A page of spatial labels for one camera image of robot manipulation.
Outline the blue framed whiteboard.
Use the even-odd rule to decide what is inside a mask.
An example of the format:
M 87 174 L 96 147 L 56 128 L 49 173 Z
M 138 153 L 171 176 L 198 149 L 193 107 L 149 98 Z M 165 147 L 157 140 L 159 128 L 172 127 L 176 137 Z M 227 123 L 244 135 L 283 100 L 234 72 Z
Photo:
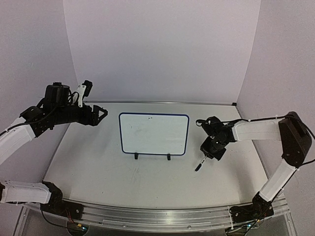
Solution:
M 187 149 L 189 122 L 186 114 L 120 113 L 122 152 L 182 156 Z

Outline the dark blue marker cap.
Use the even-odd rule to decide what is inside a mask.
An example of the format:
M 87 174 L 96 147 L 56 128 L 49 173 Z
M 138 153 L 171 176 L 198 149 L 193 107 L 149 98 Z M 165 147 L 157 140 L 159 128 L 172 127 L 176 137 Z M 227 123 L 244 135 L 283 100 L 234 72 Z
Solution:
M 195 168 L 195 171 L 198 172 L 201 167 L 202 167 L 202 164 L 199 164 L 199 165 Z

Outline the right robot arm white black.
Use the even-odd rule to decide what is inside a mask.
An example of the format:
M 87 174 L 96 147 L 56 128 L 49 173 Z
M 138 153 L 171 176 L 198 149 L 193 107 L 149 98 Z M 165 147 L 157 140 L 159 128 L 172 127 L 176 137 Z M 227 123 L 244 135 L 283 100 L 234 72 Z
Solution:
M 207 134 L 200 146 L 206 158 L 221 160 L 230 143 L 248 140 L 275 140 L 282 144 L 282 161 L 255 195 L 253 204 L 269 204 L 296 171 L 307 165 L 306 156 L 315 138 L 296 112 L 285 116 L 221 121 L 217 117 L 198 119 L 196 125 Z

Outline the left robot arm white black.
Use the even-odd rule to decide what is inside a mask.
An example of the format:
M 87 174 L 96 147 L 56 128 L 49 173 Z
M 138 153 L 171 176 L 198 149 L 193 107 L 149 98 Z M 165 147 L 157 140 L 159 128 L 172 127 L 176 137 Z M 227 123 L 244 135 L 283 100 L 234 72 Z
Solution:
M 19 117 L 0 134 L 0 161 L 3 163 L 26 143 L 52 130 L 56 125 L 79 123 L 97 126 L 108 115 L 106 109 L 89 106 L 83 99 L 89 96 L 92 82 L 85 81 L 75 92 L 61 82 L 46 87 L 44 98 L 35 106 L 20 113 Z M 56 214 L 66 210 L 62 192 L 50 182 L 27 183 L 10 180 L 0 182 L 2 204 L 40 203 Z

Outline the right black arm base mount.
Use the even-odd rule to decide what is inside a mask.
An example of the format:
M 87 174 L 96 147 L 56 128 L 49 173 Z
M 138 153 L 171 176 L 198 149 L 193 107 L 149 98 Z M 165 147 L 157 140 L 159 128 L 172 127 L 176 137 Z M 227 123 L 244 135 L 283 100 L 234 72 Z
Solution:
M 234 223 L 243 223 L 253 220 L 262 220 L 263 218 L 273 216 L 274 210 L 272 205 L 266 201 L 252 202 L 244 206 L 233 206 L 229 213 Z

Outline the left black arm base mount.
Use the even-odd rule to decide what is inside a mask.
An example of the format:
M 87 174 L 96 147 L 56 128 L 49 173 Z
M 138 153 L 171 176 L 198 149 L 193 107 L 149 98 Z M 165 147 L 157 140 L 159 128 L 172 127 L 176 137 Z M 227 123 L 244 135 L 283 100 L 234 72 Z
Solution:
M 80 220 L 83 214 L 83 205 L 65 201 L 61 195 L 51 195 L 48 203 L 40 204 L 43 212 L 67 217 L 71 220 Z

